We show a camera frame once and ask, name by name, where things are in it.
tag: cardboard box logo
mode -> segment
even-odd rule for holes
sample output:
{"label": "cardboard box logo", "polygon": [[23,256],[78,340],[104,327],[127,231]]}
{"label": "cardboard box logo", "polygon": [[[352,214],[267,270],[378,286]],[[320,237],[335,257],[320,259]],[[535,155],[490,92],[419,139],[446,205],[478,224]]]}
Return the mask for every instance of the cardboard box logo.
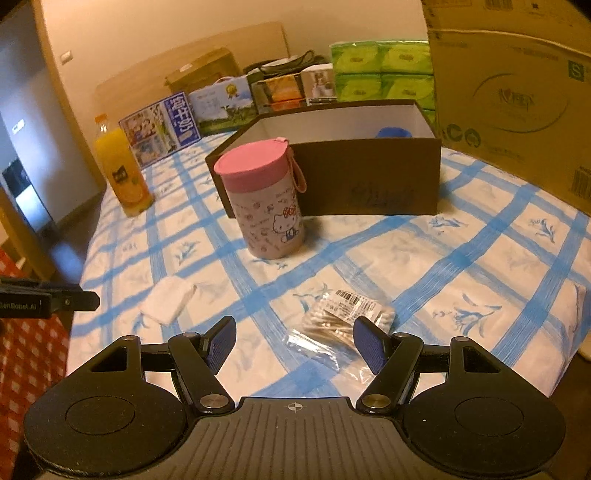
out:
{"label": "cardboard box logo", "polygon": [[585,81],[585,67],[575,61],[569,60],[569,77],[580,82]]}

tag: white wall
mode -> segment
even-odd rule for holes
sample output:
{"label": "white wall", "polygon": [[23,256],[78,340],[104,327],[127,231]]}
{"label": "white wall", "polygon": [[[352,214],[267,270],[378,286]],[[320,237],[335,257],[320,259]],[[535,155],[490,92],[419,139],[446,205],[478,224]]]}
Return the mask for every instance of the white wall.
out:
{"label": "white wall", "polygon": [[[42,0],[50,43],[87,140],[98,84],[175,46],[265,21],[283,23],[292,53],[329,55],[342,40],[427,38],[420,0]],[[74,59],[61,66],[59,56]]]}
{"label": "white wall", "polygon": [[[0,24],[0,113],[56,222],[98,193],[51,85],[30,4]],[[20,119],[25,127],[12,135]]]}

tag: screw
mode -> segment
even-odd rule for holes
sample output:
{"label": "screw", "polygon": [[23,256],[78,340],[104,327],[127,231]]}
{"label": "screw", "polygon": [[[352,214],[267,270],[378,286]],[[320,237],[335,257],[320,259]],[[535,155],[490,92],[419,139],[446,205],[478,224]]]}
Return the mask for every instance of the screw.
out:
{"label": "screw", "polygon": [[379,408],[386,408],[390,405],[390,399],[386,395],[372,394],[366,395],[361,400],[361,403],[367,408],[377,410]]}
{"label": "screw", "polygon": [[205,395],[204,397],[201,397],[199,403],[203,405],[205,408],[211,408],[212,410],[215,410],[217,408],[225,407],[226,405],[228,405],[228,403],[230,403],[230,401],[228,400],[228,397],[226,397],[225,395],[212,393],[210,395]]}

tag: open cardboard box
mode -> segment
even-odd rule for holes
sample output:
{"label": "open cardboard box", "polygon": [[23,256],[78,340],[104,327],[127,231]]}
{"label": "open cardboard box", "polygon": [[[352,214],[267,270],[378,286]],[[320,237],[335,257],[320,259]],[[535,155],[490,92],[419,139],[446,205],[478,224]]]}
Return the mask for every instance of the open cardboard box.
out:
{"label": "open cardboard box", "polygon": [[[401,127],[412,138],[375,138]],[[434,215],[441,142],[413,100],[349,102],[269,113],[211,152],[207,166],[230,218],[234,212],[213,171],[227,151],[258,140],[289,139],[308,189],[302,215]]]}

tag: white cloth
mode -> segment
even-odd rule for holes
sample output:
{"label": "white cloth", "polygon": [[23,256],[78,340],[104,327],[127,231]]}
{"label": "white cloth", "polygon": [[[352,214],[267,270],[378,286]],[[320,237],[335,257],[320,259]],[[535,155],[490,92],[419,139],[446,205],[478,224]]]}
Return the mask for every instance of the white cloth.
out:
{"label": "white cloth", "polygon": [[195,285],[174,275],[160,280],[139,310],[162,325],[170,325],[195,293]]}

